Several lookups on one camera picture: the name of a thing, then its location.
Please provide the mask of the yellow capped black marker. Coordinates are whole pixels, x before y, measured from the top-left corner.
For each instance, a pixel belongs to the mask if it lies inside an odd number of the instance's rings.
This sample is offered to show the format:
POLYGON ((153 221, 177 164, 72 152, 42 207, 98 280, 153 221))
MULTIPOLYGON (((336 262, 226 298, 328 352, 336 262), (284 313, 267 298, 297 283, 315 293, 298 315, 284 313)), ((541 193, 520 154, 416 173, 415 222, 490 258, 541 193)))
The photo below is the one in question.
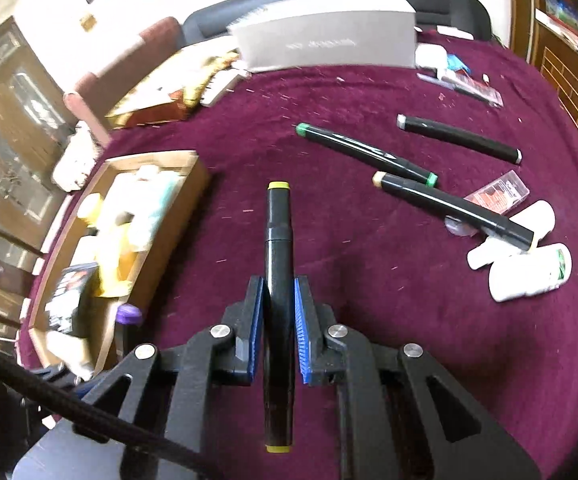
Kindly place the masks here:
POLYGON ((285 454, 292 446, 295 396, 295 289, 290 186, 267 186, 265 238, 264 420, 265 448, 285 454))

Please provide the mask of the clear red small packet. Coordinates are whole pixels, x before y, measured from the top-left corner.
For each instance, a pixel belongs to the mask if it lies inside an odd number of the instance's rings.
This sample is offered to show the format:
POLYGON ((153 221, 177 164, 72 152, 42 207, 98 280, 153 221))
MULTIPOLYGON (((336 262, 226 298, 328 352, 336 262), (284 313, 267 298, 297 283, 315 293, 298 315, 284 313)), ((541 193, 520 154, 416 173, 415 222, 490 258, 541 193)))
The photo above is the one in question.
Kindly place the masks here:
POLYGON ((507 214, 529 195, 530 190, 517 172, 510 170, 502 177, 467 195, 466 200, 498 214, 507 214))

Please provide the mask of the grey capped black marker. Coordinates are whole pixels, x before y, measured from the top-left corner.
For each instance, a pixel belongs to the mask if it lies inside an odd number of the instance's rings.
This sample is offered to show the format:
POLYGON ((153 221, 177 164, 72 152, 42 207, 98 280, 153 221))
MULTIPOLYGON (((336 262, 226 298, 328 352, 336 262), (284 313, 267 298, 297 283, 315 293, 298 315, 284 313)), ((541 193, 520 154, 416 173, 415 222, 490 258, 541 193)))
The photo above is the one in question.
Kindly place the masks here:
POLYGON ((468 150, 487 155, 504 162, 519 166, 523 156, 519 148, 498 142, 470 131, 434 122, 430 119, 398 114, 396 125, 400 129, 420 134, 429 139, 467 148, 468 150))

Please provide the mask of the purple capped black marker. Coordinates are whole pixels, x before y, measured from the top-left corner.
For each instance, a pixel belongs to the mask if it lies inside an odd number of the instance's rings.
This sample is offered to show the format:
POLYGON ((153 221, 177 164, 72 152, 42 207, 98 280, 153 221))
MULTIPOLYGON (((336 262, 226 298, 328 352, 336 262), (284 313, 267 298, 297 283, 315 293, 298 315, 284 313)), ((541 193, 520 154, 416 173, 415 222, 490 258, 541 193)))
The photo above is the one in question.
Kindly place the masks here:
POLYGON ((140 338, 140 327, 143 324, 143 313, 132 304, 121 304, 114 321, 114 344, 118 361, 131 353, 140 338))

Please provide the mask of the cardboard tray box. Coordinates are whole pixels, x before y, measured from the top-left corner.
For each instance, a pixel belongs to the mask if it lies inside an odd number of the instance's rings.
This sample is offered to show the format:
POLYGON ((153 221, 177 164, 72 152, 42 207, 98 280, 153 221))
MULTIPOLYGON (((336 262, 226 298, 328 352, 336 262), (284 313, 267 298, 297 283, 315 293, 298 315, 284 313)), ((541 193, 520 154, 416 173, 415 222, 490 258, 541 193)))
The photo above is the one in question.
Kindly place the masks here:
POLYGON ((146 312, 170 255, 208 186, 207 168, 194 151, 168 151, 114 157, 103 163, 76 200, 46 261, 32 300, 29 334, 40 362, 66 364, 90 378, 117 362, 114 321, 121 304, 146 312), (184 181, 172 196, 151 245, 133 249, 128 229, 140 183, 161 170, 184 181), (88 336, 78 338, 48 327, 45 305, 68 266, 95 262, 99 285, 94 294, 88 336))

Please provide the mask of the white teal tube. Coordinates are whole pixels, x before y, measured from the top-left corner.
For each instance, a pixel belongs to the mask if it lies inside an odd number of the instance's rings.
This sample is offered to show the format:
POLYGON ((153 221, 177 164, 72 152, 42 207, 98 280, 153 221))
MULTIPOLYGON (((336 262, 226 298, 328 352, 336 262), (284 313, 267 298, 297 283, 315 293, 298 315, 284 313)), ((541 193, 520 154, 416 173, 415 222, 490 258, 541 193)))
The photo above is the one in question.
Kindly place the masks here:
POLYGON ((140 183, 138 202, 128 229, 128 240, 137 252, 146 250, 157 233, 172 196, 184 181, 174 170, 161 170, 140 183))

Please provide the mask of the black white text packet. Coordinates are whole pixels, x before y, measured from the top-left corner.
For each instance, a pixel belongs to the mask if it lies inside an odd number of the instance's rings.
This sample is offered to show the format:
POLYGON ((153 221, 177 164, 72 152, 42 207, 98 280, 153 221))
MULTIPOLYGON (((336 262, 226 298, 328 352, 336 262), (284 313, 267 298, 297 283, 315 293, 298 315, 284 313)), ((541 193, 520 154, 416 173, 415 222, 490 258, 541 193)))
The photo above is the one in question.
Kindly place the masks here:
POLYGON ((62 270, 50 300, 45 305, 48 327, 68 336, 85 338, 92 302, 99 285, 98 264, 76 264, 62 270))

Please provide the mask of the green capped black marker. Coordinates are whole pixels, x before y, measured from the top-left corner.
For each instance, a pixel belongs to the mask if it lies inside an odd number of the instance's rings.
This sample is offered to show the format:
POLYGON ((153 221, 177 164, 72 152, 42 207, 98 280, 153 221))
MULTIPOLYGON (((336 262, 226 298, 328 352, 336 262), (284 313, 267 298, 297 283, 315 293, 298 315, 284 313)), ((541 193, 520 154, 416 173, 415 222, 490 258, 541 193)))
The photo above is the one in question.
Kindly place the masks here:
POLYGON ((405 179, 414 180, 430 186, 430 188, 434 188, 436 182, 438 182, 438 176, 432 171, 423 169, 412 162, 408 162, 408 160, 403 157, 382 151, 375 146, 349 138, 348 136, 342 136, 340 133, 318 128, 305 122, 300 122, 296 125, 295 132, 303 139, 315 142, 343 155, 350 156, 387 174, 395 174, 405 179))

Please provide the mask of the maroon bed blanket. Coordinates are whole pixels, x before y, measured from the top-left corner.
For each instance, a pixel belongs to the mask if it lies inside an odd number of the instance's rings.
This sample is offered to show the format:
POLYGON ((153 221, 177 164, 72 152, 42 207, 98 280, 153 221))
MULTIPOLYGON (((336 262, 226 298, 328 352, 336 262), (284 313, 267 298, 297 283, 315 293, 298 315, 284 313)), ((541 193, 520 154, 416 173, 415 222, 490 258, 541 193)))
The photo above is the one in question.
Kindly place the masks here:
POLYGON ((557 81, 512 52, 445 39, 504 104, 487 104, 389 67, 312 67, 255 75, 186 122, 114 133, 107 155, 194 150, 211 182, 147 314, 149 341, 178 346, 216 322, 264 266, 266 187, 291 187, 295 270, 338 320, 370 340, 417 342, 505 426, 545 477, 578 479, 578 116, 557 81), (373 170, 295 134, 299 122, 376 145, 465 196, 505 162, 415 136, 398 114, 445 122, 520 148, 532 200, 554 207, 549 235, 572 254, 554 292, 498 304, 471 238, 382 193, 373 170))

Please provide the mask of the gold gift box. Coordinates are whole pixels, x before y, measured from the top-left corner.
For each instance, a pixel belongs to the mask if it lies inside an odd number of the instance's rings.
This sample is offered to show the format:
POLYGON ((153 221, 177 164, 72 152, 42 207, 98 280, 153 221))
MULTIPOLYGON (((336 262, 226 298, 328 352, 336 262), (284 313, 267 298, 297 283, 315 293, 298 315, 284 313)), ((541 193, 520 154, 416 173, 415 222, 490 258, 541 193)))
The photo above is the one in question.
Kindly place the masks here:
POLYGON ((229 68, 245 70, 231 39, 186 47, 140 81, 106 119, 114 129, 185 120, 204 107, 200 105, 201 94, 210 79, 229 68))

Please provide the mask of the olive capped black marker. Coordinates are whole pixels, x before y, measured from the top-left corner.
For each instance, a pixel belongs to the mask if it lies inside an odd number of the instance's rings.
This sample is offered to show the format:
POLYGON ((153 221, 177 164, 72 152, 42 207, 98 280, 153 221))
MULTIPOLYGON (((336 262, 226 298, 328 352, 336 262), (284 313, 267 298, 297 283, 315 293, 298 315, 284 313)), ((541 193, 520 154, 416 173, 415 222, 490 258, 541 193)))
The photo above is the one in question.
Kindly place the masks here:
POLYGON ((376 188, 408 204, 439 217, 452 217, 485 234, 487 231, 505 228, 509 219, 464 198, 383 171, 374 173, 373 183, 376 188))

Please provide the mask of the white green label bottle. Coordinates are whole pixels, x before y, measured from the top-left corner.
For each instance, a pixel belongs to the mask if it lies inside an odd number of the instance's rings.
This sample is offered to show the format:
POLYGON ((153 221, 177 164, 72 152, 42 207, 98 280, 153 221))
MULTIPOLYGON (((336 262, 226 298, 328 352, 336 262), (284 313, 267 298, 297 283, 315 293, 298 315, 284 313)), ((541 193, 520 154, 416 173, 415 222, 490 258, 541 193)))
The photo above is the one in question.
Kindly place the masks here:
POLYGON ((533 297, 559 288, 569 281, 571 273, 569 247, 551 244, 494 261, 488 289, 496 302, 533 297))

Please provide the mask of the white plain bottle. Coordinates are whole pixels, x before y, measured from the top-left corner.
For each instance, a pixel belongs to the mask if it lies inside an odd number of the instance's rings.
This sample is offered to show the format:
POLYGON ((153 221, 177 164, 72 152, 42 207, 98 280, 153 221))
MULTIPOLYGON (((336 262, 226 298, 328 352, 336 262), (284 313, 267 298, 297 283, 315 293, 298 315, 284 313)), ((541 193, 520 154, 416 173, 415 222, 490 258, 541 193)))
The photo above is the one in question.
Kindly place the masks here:
POLYGON ((487 231, 482 244, 467 253, 471 270, 506 257, 517 256, 537 246, 556 225, 554 208, 546 200, 538 200, 510 217, 505 228, 487 231))

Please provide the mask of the grey rectangular box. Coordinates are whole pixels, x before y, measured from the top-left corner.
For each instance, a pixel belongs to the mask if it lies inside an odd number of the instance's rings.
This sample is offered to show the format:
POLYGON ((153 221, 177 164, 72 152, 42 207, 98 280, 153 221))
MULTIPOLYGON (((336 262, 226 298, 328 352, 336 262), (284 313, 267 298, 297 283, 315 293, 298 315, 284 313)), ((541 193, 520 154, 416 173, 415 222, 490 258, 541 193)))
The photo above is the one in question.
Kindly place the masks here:
POLYGON ((267 6, 228 26, 251 73, 325 65, 415 66, 415 11, 405 0, 387 8, 325 12, 267 6))

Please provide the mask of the small white box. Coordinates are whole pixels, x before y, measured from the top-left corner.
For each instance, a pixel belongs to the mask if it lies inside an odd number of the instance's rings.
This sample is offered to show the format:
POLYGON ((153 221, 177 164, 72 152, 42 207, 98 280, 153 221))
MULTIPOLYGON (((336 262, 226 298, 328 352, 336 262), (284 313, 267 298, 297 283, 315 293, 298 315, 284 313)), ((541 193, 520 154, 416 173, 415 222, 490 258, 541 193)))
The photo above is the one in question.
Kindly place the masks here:
POLYGON ((420 70, 443 72, 448 69, 447 51, 439 44, 417 44, 415 64, 420 70))

